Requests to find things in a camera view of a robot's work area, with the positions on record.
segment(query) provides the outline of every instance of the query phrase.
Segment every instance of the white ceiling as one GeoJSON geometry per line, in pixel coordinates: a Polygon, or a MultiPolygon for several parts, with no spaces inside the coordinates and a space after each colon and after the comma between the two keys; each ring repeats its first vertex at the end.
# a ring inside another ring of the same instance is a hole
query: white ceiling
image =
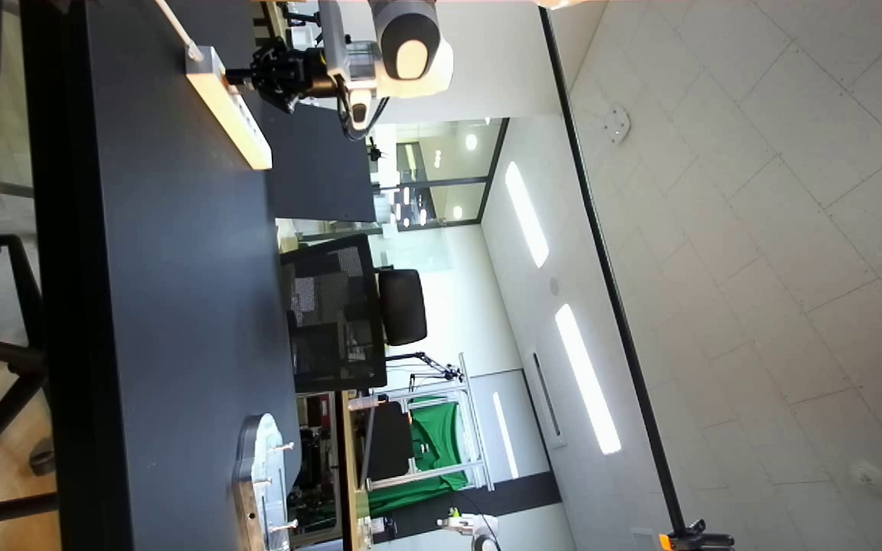
{"type": "MultiPolygon", "coordinates": [[[[882,0],[613,0],[574,79],[590,204],[685,522],[745,551],[882,548],[882,0]],[[603,120],[630,112],[613,147],[603,120]]],[[[561,118],[515,118],[550,257],[501,178],[484,234],[520,357],[563,423],[583,551],[667,530],[561,118]],[[626,450],[599,455],[556,336],[574,304],[626,450]]]]}

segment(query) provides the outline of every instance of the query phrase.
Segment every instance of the black desk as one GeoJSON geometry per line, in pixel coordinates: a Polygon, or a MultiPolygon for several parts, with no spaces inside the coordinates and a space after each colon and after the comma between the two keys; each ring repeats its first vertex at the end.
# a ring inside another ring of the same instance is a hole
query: black desk
{"type": "Polygon", "coordinates": [[[333,112],[299,105],[287,118],[266,108],[263,134],[279,160],[266,176],[272,215],[377,221],[367,145],[346,138],[333,112]]]}
{"type": "MultiPolygon", "coordinates": [[[[171,5],[224,61],[251,55],[246,2],[171,5]]],[[[235,548],[246,416],[296,441],[263,176],[154,0],[22,13],[65,548],[235,548]]]]}

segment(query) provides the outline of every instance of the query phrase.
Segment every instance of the metal frame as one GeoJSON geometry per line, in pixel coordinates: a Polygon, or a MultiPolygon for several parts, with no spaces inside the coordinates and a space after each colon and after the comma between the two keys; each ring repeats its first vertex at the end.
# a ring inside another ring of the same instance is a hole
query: metal frame
{"type": "Polygon", "coordinates": [[[413,461],[411,461],[411,471],[407,476],[367,481],[367,490],[405,486],[405,484],[413,484],[413,481],[445,479],[445,476],[457,476],[457,471],[468,471],[468,470],[480,470],[484,486],[495,490],[494,470],[491,470],[491,453],[486,453],[484,437],[480,437],[480,423],[478,423],[478,411],[474,411],[474,392],[472,392],[472,377],[468,377],[468,367],[465,367],[465,357],[459,357],[459,373],[462,373],[462,381],[445,381],[445,382],[423,387],[423,389],[377,389],[371,394],[380,394],[380,397],[389,397],[389,400],[400,400],[405,411],[445,403],[445,400],[451,400],[451,394],[465,394],[465,416],[472,423],[472,437],[474,437],[478,455],[474,461],[462,461],[457,465],[445,465],[445,470],[427,470],[427,471],[419,471],[413,465],[413,461]]]}
{"type": "Polygon", "coordinates": [[[491,193],[494,193],[494,178],[500,173],[500,160],[501,160],[501,147],[506,147],[506,134],[509,134],[509,118],[500,124],[500,134],[495,134],[495,147],[494,147],[494,160],[491,160],[491,173],[486,176],[474,176],[474,178],[445,178],[445,180],[405,180],[400,187],[413,187],[413,189],[429,189],[429,187],[459,187],[459,184],[478,184],[480,189],[480,203],[474,217],[465,221],[435,221],[435,223],[419,223],[419,228],[399,228],[399,234],[423,234],[423,230],[445,230],[445,228],[474,228],[484,221],[484,208],[491,204],[491,193]]]}
{"type": "MultiPolygon", "coordinates": [[[[26,411],[26,403],[47,389],[47,357],[42,357],[42,298],[33,280],[33,271],[26,257],[18,235],[0,235],[0,248],[9,252],[9,266],[17,280],[17,295],[22,308],[22,323],[27,333],[27,346],[0,344],[0,361],[17,373],[12,389],[0,397],[0,436],[9,430],[9,423],[26,411]]],[[[0,503],[0,522],[26,519],[26,515],[42,515],[59,510],[55,493],[42,495],[26,495],[12,503],[0,503]]]]}

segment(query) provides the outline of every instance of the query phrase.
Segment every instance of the fluorescent light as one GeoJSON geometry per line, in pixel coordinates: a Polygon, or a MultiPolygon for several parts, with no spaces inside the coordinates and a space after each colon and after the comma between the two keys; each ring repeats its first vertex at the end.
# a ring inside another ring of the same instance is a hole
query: fluorescent light
{"type": "Polygon", "coordinates": [[[583,336],[583,331],[578,331],[578,325],[574,320],[570,304],[563,304],[557,311],[556,323],[557,323],[557,333],[561,333],[563,350],[566,350],[570,371],[575,377],[575,389],[583,392],[583,400],[584,400],[598,447],[599,447],[603,455],[620,453],[621,450],[621,437],[620,437],[617,419],[613,419],[613,415],[611,415],[611,407],[603,400],[590,357],[584,350],[584,336],[583,336]]]}
{"type": "Polygon", "coordinates": [[[520,170],[515,164],[509,164],[509,170],[506,170],[506,187],[509,187],[509,199],[513,199],[515,217],[520,221],[531,257],[532,257],[537,266],[542,266],[544,257],[550,255],[550,248],[549,248],[549,242],[542,235],[532,199],[531,199],[523,176],[520,176],[520,170]]]}
{"type": "Polygon", "coordinates": [[[513,437],[509,437],[509,425],[506,425],[506,411],[501,411],[501,394],[500,392],[494,392],[494,407],[495,407],[495,423],[500,423],[500,436],[501,436],[501,447],[506,447],[509,476],[520,479],[520,463],[515,461],[515,450],[513,450],[513,437]]]}
{"type": "Polygon", "coordinates": [[[478,151],[478,134],[465,134],[465,151],[478,151]]]}
{"type": "Polygon", "coordinates": [[[377,180],[380,180],[380,187],[399,187],[400,184],[400,173],[399,170],[380,170],[377,180]]]}
{"type": "Polygon", "coordinates": [[[418,173],[418,151],[413,145],[405,145],[407,170],[418,173]]]}

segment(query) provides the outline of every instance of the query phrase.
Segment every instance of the glass partition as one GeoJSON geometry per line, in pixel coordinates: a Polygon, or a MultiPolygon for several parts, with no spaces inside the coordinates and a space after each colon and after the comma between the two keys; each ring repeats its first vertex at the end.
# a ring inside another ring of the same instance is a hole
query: glass partition
{"type": "Polygon", "coordinates": [[[506,120],[407,124],[374,133],[374,184],[399,230],[478,223],[506,120]]]}

